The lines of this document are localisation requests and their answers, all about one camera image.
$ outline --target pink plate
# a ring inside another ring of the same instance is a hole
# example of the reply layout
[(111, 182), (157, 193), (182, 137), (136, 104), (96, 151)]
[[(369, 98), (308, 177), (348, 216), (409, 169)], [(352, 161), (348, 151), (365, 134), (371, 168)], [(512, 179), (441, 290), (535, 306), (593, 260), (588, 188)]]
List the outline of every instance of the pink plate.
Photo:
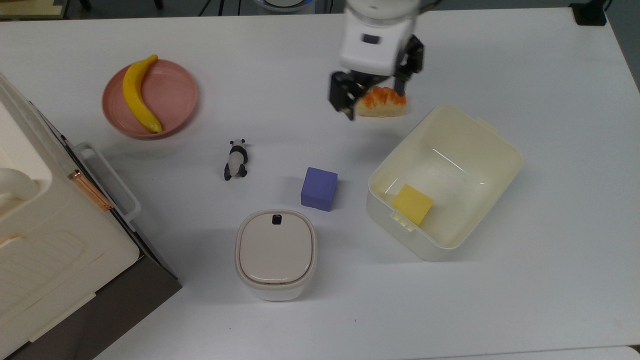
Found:
[(128, 68), (118, 71), (102, 94), (102, 112), (109, 123), (136, 138), (164, 137), (178, 130), (191, 115), (198, 99), (198, 88), (189, 72), (167, 60), (157, 60), (147, 69), (142, 79), (142, 99), (163, 129), (162, 133), (154, 134), (138, 122), (124, 101), (122, 80)]

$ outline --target croissant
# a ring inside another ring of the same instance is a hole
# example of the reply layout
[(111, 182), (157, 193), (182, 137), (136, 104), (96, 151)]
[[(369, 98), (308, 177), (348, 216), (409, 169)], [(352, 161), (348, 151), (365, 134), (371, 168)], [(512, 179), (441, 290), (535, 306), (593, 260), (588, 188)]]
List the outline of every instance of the croissant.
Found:
[(395, 117), (404, 114), (406, 96), (394, 89), (374, 86), (356, 103), (356, 113), (366, 117)]

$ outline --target yellow cube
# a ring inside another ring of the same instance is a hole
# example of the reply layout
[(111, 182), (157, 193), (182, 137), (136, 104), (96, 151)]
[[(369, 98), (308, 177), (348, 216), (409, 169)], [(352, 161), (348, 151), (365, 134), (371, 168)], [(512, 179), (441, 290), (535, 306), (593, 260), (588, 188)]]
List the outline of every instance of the yellow cube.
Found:
[(394, 199), (393, 206), (400, 214), (406, 216), (409, 221), (420, 226), (425, 215), (433, 205), (433, 199), (405, 184), (398, 196)]

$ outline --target white plastic bin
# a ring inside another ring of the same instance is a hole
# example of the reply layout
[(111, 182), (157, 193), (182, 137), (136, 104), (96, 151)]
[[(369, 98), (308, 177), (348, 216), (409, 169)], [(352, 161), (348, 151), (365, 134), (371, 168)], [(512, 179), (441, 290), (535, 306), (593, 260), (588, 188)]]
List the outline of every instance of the white plastic bin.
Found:
[[(367, 213), (427, 261), (460, 246), (522, 167), (522, 155), (481, 119), (439, 106), (369, 178)], [(391, 204), (408, 184), (434, 204), (417, 226)]]
[(260, 299), (286, 301), (300, 296), (316, 270), (316, 232), (301, 213), (265, 210), (240, 225), (236, 271)]
[(78, 168), (0, 74), (0, 359), (52, 329), (140, 256), (111, 212), (73, 180)]

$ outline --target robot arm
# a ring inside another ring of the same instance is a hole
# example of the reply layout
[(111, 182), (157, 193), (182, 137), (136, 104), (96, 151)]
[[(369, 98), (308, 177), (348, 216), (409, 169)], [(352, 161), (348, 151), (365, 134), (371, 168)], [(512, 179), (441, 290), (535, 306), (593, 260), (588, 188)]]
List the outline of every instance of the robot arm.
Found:
[(350, 120), (369, 89), (394, 77), (404, 94), (411, 75), (422, 70), (424, 46), (413, 35), (420, 0), (347, 0), (340, 64), (348, 73), (331, 76), (329, 101)]

